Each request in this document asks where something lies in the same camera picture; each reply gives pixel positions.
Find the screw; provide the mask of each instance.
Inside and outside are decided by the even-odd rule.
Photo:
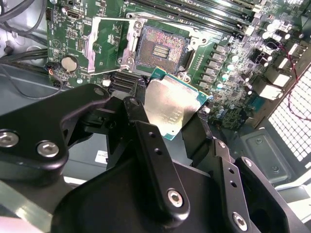
[[[234,223],[235,223],[242,231],[244,231],[244,232],[247,231],[247,224],[246,224],[244,218],[243,218],[241,215],[239,215],[239,214],[236,213],[236,212],[233,212],[232,217],[233,217]]]
[[[101,89],[99,89],[99,88],[94,88],[94,91],[95,91],[95,93],[96,93],[97,95],[100,95],[100,96],[105,95],[105,93],[104,93]]]
[[[225,148],[225,143],[223,143],[222,141],[218,141],[218,145],[221,146],[222,148]]]
[[[278,173],[280,171],[280,168],[278,166],[273,166],[272,171]]]
[[[82,80],[82,79],[77,79],[77,83],[78,83],[78,84],[82,84],[82,83],[83,83],[83,80]]]
[[[0,147],[13,147],[19,141],[19,137],[12,132],[0,132]]]
[[[130,64],[130,65],[133,64],[133,59],[132,59],[131,57],[129,57],[129,58],[127,59],[127,63]]]
[[[139,22],[139,21],[137,21],[137,22],[135,22],[134,26],[135,26],[136,28],[138,28],[138,29],[141,29],[141,28],[142,28],[142,23]]]
[[[262,139],[261,139],[261,138],[257,138],[257,139],[256,139],[256,143],[257,143],[257,144],[262,143]]]
[[[53,142],[41,142],[37,147],[37,152],[43,157],[52,158],[58,154],[59,148]]]
[[[246,164],[247,164],[248,166],[252,166],[251,161],[249,161],[248,159],[244,159],[244,161],[246,162]]]
[[[170,190],[168,191],[167,196],[169,197],[169,200],[173,204],[173,206],[181,207],[183,205],[183,198],[177,191]]]

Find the sticker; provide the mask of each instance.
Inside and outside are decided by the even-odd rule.
[[[103,150],[99,150],[97,152],[95,162],[101,163],[101,164],[108,164],[108,153]]]

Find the red wire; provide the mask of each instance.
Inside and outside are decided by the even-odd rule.
[[[291,66],[292,66],[292,69],[294,71],[294,74],[295,74],[295,83],[292,85],[292,87],[290,88],[289,90],[289,93],[287,95],[287,100],[288,100],[288,109],[290,110],[290,112],[295,115],[297,118],[299,118],[300,120],[307,120],[307,121],[311,121],[310,118],[307,118],[306,116],[299,116],[297,115],[296,113],[294,113],[294,111],[292,110],[291,108],[291,96],[292,96],[292,91],[294,89],[294,87],[297,85],[298,81],[299,81],[299,77],[297,75],[297,71],[296,71],[296,67],[295,67],[295,64],[293,63],[292,61],[292,56],[289,55],[289,53],[286,51],[286,49],[281,45],[280,48],[286,53],[286,56],[288,58],[288,60],[290,61],[291,63]]]

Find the motherboard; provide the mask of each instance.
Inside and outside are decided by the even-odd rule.
[[[49,62],[68,87],[129,91],[159,67],[208,96],[208,120],[237,129],[274,101],[309,48],[299,0],[58,0],[46,11]]]

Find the black mounting arm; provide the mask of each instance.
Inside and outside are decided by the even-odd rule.
[[[53,214],[52,233],[309,232],[198,114],[183,137],[193,165],[208,174],[173,162],[143,94],[134,96],[109,98],[87,84],[0,116],[0,179]],[[59,184],[68,149],[93,133],[107,135],[110,169],[70,191]]]

